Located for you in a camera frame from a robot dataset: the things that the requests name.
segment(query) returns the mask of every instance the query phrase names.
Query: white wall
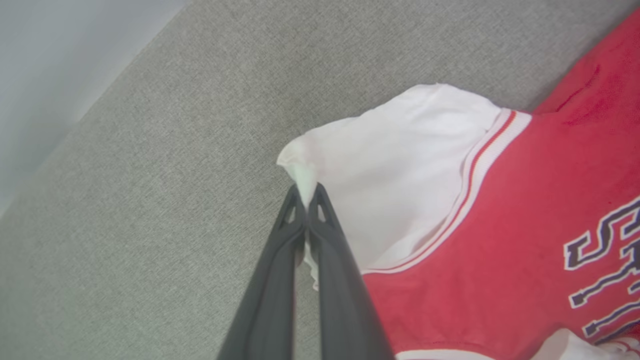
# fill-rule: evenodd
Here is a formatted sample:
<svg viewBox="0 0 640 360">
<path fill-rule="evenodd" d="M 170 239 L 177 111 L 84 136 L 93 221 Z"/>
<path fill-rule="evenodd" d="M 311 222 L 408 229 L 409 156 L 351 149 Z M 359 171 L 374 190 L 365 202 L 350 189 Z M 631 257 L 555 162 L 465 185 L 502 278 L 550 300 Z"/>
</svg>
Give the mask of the white wall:
<svg viewBox="0 0 640 360">
<path fill-rule="evenodd" d="M 0 1 L 0 215 L 186 1 Z"/>
</svg>

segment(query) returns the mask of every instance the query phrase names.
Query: gray fabric surface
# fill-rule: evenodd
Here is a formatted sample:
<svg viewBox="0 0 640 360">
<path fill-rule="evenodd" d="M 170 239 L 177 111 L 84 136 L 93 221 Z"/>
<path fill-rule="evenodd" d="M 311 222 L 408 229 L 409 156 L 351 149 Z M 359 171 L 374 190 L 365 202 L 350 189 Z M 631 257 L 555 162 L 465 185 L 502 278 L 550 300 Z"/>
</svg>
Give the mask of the gray fabric surface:
<svg viewBox="0 0 640 360">
<path fill-rule="evenodd" d="M 0 219 L 0 359 L 210 359 L 302 132 L 417 83 L 531 109 L 619 23 L 620 0 L 197 1 Z M 317 359 L 299 271 L 298 359 Z"/>
</svg>

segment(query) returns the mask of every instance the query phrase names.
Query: red basketball jersey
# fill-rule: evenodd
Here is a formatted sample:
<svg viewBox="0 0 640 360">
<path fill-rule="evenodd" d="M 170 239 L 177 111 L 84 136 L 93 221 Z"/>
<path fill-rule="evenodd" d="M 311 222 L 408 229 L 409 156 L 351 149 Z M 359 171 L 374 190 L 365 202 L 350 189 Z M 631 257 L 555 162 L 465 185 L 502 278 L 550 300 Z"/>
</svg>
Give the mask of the red basketball jersey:
<svg viewBox="0 0 640 360">
<path fill-rule="evenodd" d="M 364 279 L 399 359 L 528 359 L 640 319 L 640 12 L 534 115 L 505 110 L 439 231 Z"/>
</svg>

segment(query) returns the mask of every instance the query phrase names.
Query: jersey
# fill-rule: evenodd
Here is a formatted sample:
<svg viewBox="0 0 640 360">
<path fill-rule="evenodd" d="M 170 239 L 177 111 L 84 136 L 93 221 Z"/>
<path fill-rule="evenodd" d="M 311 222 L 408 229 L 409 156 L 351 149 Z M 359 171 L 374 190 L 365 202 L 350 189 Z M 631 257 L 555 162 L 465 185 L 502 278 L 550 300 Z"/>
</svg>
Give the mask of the jersey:
<svg viewBox="0 0 640 360">
<path fill-rule="evenodd" d="M 472 149 L 434 236 L 364 272 L 402 359 L 528 359 L 640 318 L 640 12 Z"/>
</svg>

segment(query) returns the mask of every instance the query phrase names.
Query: red and white trim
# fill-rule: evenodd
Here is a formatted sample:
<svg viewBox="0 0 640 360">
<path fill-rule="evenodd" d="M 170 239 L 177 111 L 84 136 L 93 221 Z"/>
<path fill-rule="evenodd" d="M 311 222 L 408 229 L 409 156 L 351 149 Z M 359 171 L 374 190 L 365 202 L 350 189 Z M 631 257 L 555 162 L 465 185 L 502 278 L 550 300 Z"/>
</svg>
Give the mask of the red and white trim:
<svg viewBox="0 0 640 360">
<path fill-rule="evenodd" d="M 638 351 L 637 349 L 637 343 L 638 341 L 636 339 L 618 338 L 608 343 L 598 345 L 598 347 L 607 352 L 614 353 L 614 354 L 620 353 L 620 352 L 635 354 L 636 357 L 640 359 L 640 351 Z"/>
<path fill-rule="evenodd" d="M 398 264 L 389 268 L 363 270 L 362 274 L 402 272 L 420 263 L 433 253 L 462 223 L 476 200 L 487 171 L 503 150 L 529 125 L 530 121 L 531 115 L 503 109 L 493 127 L 469 152 L 462 170 L 463 185 L 460 196 L 456 199 L 452 211 L 435 235 L 411 256 Z"/>
</svg>

